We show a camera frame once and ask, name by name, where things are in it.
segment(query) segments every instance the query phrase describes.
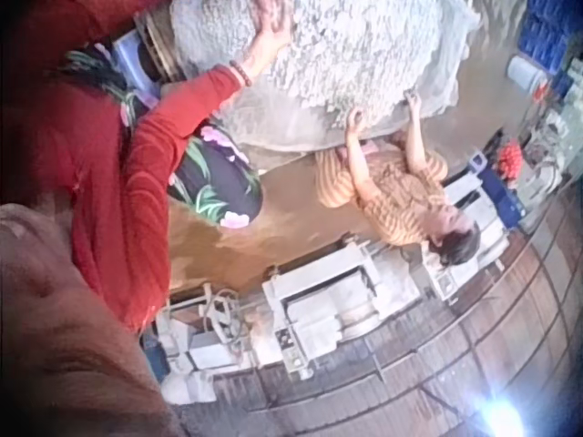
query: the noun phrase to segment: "sewing machine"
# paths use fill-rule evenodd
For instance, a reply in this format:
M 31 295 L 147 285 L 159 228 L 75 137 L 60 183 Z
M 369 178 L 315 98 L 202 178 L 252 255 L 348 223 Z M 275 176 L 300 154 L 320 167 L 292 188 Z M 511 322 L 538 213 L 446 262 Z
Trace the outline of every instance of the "sewing machine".
M 289 373 L 311 377 L 311 360 L 388 316 L 389 292 L 365 245 L 346 239 L 333 253 L 284 274 L 275 271 L 263 282 Z

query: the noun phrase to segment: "cable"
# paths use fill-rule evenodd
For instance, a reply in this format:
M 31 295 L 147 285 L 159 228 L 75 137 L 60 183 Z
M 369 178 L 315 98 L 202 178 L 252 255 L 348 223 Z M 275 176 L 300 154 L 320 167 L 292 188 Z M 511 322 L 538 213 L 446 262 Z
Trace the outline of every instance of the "cable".
M 240 301 L 239 301 L 239 294 L 237 293 L 237 291 L 224 288 L 224 289 L 221 289 L 221 290 L 219 290 L 216 293 L 211 295 L 209 302 L 207 303 L 205 310 L 202 314 L 203 327 L 204 327 L 205 332 L 209 331 L 208 319 L 209 319 L 210 308 L 212 308 L 212 305 L 214 304 L 215 299 L 218 298 L 219 296 L 222 296 L 222 295 L 232 296 L 232 300 L 230 303 L 230 313 L 231 313 L 231 317 L 233 319 L 237 320 L 238 325 L 239 325 L 237 332 L 231 333 L 230 339 L 224 344 L 225 344 L 225 346 L 228 346 L 233 353 L 236 353 L 239 355 L 240 352 L 242 351 L 241 342 L 243 339 L 243 335 L 242 335 L 243 334 L 243 327 L 247 330 L 245 337 L 247 337 L 249 335 L 249 328 L 245 324 L 244 319 L 242 317 L 242 311 L 241 311 Z

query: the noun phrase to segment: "striped shirt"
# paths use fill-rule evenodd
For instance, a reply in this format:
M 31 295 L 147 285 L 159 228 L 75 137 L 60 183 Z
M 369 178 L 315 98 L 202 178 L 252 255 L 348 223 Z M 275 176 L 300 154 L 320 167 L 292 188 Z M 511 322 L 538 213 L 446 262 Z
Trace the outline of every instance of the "striped shirt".
M 358 197 L 347 163 L 338 158 L 335 149 L 315 155 L 316 192 L 321 203 L 338 208 L 356 200 L 381 238 L 395 246 L 421 243 L 426 237 L 414 214 L 415 204 L 425 207 L 445 204 L 440 182 L 447 175 L 447 164 L 435 152 L 427 153 L 426 169 L 415 175 L 408 172 L 400 150 L 367 156 L 371 178 L 382 192 L 368 202 Z

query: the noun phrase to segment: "black hair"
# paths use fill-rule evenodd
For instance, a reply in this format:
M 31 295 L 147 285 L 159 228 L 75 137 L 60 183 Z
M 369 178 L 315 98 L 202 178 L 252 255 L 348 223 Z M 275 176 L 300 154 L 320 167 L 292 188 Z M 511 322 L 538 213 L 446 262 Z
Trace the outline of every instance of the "black hair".
M 477 253 L 481 235 L 480 228 L 474 223 L 467 232 L 454 231 L 447 234 L 439 247 L 430 241 L 429 249 L 439 254 L 442 266 L 458 266 L 468 262 Z

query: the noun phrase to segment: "floral pants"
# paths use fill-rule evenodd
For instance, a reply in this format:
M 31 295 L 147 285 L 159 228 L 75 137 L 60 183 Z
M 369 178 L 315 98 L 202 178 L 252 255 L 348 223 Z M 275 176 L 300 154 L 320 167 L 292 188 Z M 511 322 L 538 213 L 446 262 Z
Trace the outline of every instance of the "floral pants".
M 262 204 L 258 175 L 219 120 L 200 124 L 170 177 L 169 194 L 195 213 L 225 228 L 244 228 Z
M 157 99 L 131 88 L 101 44 L 68 52 L 66 59 L 60 73 L 99 88 L 119 102 L 126 128 L 124 148 L 128 147 L 139 118 Z M 170 177 L 168 193 L 210 223 L 231 229 L 249 225 L 259 215 L 263 201 L 259 176 L 214 117 L 190 136 L 186 153 Z

